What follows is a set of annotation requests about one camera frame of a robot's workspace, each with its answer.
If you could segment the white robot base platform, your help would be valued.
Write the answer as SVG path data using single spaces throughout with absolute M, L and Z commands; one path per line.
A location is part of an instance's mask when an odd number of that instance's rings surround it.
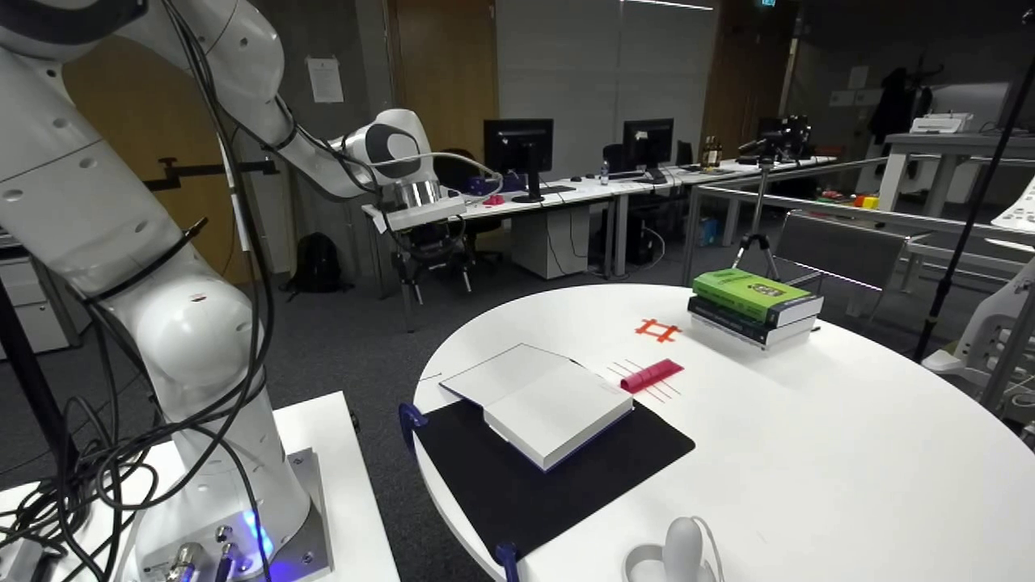
M 156 524 L 121 517 L 120 540 L 110 540 L 114 510 L 95 504 L 73 533 L 88 552 L 77 560 L 59 540 L 13 533 L 10 510 L 29 495 L 29 487 L 15 487 L 0 493 L 4 582 L 97 582 L 91 566 L 104 566 L 110 550 L 120 550 L 110 582 L 402 582 L 345 397 L 324 396 L 277 408 L 273 427 L 309 499 L 303 528 L 281 547 L 265 533 L 272 504 L 263 504 L 263 517 L 242 510 L 227 528 L 198 524 L 169 560 L 146 564 L 138 543 L 169 531 L 175 517 L 162 514 Z

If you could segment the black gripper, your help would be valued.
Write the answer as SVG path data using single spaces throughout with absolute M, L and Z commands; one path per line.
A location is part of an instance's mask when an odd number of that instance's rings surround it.
M 383 217 L 392 237 L 392 267 L 415 300 L 424 300 L 420 277 L 451 268 L 462 288 L 473 288 L 473 253 L 462 224 L 466 202 L 445 197 L 429 207 L 392 212 Z

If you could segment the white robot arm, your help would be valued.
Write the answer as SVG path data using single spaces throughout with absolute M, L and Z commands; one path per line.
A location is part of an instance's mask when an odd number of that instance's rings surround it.
M 281 101 L 281 40 L 253 0 L 0 0 L 0 224 L 121 323 L 186 466 L 143 510 L 137 564 L 156 570 L 215 528 L 265 560 L 312 514 L 265 396 L 265 329 L 68 99 L 60 69 L 110 36 L 194 72 L 223 118 L 332 197 L 424 189 L 432 148 L 408 106 L 338 143 L 303 129 Z

